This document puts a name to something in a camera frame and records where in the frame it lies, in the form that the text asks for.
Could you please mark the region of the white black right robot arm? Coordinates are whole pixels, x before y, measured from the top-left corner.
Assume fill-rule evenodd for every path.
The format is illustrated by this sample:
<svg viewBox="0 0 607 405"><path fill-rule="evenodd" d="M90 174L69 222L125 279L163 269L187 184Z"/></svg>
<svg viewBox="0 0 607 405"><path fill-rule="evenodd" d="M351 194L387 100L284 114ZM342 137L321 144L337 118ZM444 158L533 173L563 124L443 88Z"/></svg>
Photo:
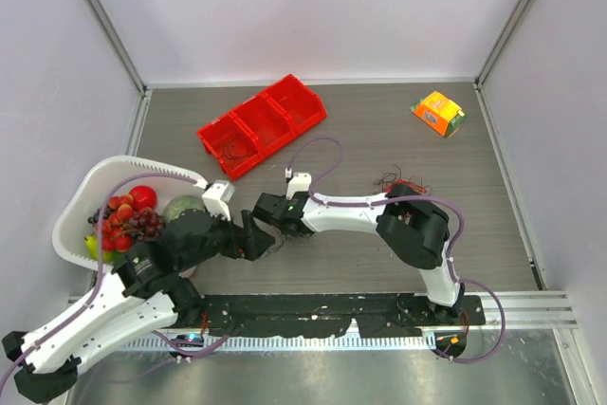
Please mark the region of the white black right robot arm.
<svg viewBox="0 0 607 405"><path fill-rule="evenodd" d="M325 231L376 235L400 261L419 271L434 321L448 324L463 314L465 286L451 261L456 237L450 234L449 216L434 199L404 184L368 196L263 193L252 215L291 237Z"/></svg>

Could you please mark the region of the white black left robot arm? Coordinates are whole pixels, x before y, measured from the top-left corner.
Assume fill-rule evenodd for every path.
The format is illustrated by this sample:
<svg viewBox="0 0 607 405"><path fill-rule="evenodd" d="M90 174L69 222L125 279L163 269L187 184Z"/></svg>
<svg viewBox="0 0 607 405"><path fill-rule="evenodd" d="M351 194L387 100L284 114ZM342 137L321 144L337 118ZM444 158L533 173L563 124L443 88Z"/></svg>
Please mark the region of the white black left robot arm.
<svg viewBox="0 0 607 405"><path fill-rule="evenodd" d="M183 272L216 255L255 261L274 243L248 211L242 225L186 211L154 239L137 242L95 287L53 321L2 339L13 365L4 377L43 404L69 390L89 367L147 332L195 326L203 299Z"/></svg>

